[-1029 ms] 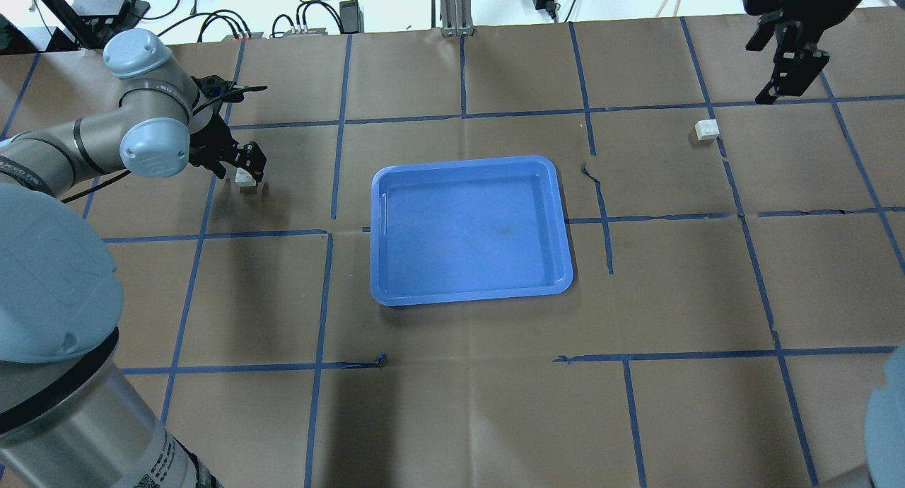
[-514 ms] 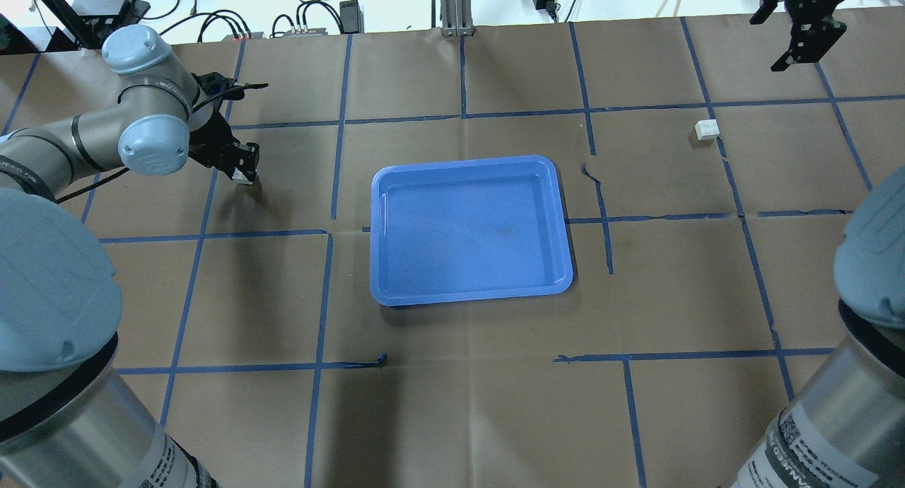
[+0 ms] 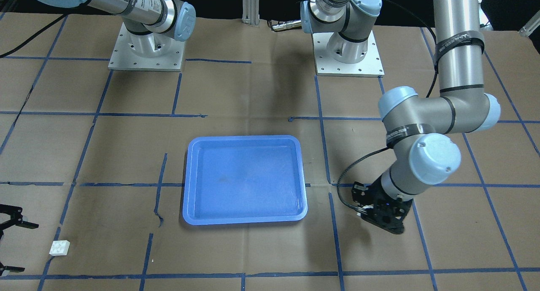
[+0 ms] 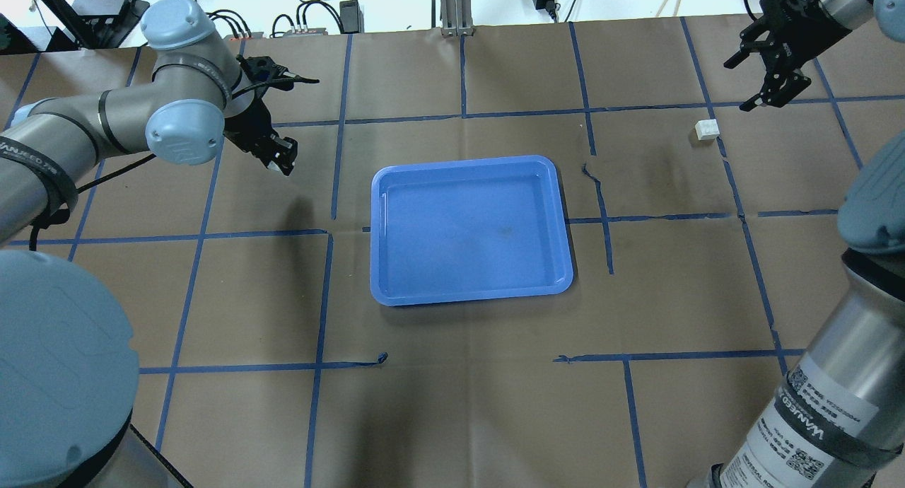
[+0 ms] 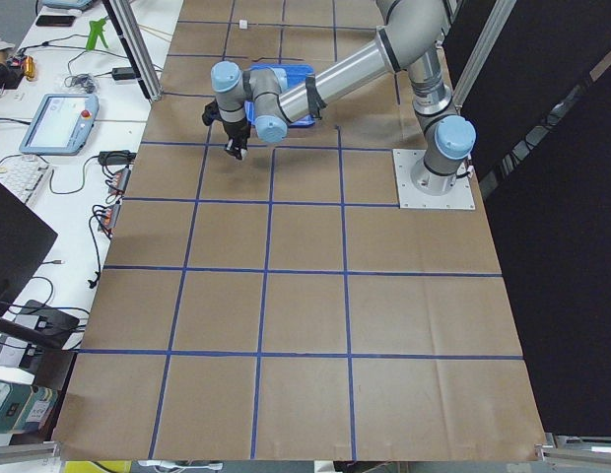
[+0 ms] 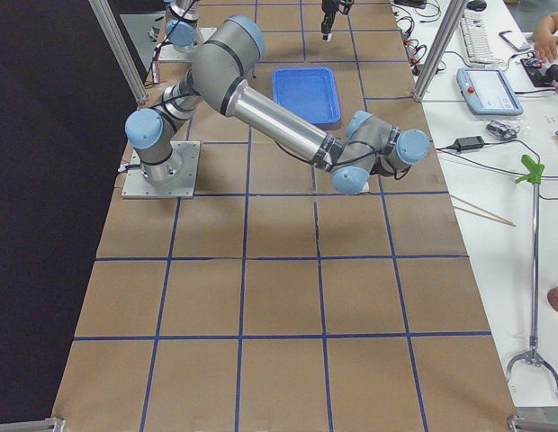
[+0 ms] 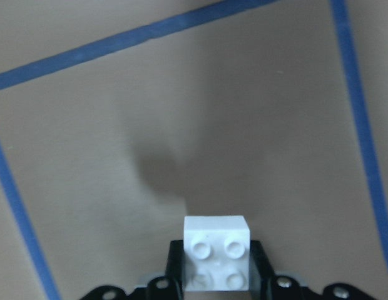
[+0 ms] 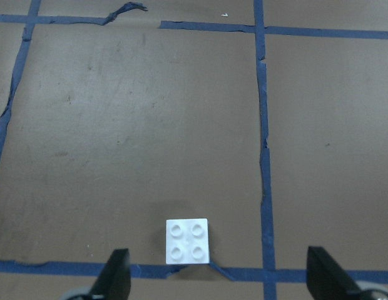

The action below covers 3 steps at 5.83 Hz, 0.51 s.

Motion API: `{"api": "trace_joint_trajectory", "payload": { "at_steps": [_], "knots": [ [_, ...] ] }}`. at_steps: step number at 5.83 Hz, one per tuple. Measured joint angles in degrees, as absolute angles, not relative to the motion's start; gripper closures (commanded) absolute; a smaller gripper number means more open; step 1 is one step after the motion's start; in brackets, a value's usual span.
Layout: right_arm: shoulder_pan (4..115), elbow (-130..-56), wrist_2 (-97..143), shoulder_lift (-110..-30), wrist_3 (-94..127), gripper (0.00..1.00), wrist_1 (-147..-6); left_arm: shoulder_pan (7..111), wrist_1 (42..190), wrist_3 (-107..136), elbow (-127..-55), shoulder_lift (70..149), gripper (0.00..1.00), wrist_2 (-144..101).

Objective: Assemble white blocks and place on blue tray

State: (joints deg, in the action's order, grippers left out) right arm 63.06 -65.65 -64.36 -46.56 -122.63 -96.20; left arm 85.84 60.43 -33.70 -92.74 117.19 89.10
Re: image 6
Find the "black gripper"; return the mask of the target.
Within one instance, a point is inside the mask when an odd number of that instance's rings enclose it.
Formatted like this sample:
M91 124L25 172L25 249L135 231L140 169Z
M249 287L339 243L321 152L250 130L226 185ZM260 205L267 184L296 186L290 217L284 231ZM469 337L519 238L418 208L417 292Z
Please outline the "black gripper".
M354 0L322 0L321 10L325 14L321 22L321 33L323 36L331 34L333 26L333 14L349 14L351 7L354 5Z

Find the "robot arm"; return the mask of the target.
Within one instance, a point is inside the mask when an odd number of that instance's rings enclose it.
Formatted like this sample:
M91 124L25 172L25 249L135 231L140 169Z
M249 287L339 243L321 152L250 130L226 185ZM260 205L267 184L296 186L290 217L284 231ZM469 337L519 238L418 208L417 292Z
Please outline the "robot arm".
M359 110L342 140L260 94L245 74L264 49L259 27L245 15L232 15L193 49L191 66L180 82L167 87L154 105L128 117L125 132L139 160L125 169L128 180L145 186L141 197L193 196L200 146L174 136L201 102L329 173L341 194L360 194L372 175L406 173L428 154L430 141L421 130L401 130Z
M348 15L354 1L323 0L320 25L322 39L330 41L332 27L337 14ZM198 1L167 1L165 38L178 50L187 50L201 45L206 40L198 28Z

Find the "person hand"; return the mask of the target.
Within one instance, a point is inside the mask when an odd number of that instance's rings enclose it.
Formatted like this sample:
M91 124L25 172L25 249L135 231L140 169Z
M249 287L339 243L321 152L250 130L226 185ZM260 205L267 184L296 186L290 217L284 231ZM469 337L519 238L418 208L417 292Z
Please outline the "person hand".
M533 33L535 54L546 62L553 63L558 58L558 11L547 15L536 26Z

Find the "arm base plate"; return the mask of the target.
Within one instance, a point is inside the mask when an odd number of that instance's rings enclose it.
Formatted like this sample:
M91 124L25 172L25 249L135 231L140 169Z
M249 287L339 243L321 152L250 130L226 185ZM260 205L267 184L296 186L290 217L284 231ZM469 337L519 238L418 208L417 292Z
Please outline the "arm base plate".
M171 158L159 166L140 163L139 155L132 151L132 165L126 172L122 188L125 199L192 199L196 186L201 142L172 140Z
M188 47L177 47L166 44L161 48L158 61L163 63L189 62L196 46L203 44L215 32L216 27L200 27L197 30L193 45Z

